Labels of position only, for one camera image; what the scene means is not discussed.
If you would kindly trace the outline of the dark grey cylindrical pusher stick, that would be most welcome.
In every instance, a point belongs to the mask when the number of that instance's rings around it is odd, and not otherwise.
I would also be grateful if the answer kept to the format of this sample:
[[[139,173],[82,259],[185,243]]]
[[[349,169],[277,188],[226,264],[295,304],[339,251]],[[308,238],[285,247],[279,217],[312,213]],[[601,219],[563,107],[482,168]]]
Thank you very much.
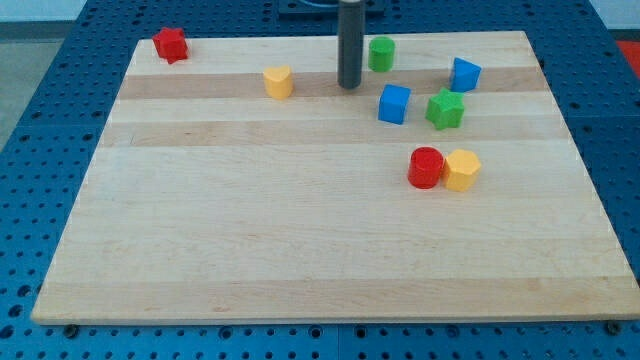
[[[365,7],[363,0],[338,1],[338,84],[347,90],[361,83]]]

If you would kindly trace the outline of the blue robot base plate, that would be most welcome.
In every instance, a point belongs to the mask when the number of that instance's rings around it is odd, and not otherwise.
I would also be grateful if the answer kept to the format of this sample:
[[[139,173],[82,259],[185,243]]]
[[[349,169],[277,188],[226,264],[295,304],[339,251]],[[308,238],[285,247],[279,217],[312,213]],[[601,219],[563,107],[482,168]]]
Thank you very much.
[[[338,0],[277,0],[277,13],[280,18],[304,16],[330,16],[338,13]],[[388,5],[387,0],[364,0],[364,9],[368,16],[382,15]]]

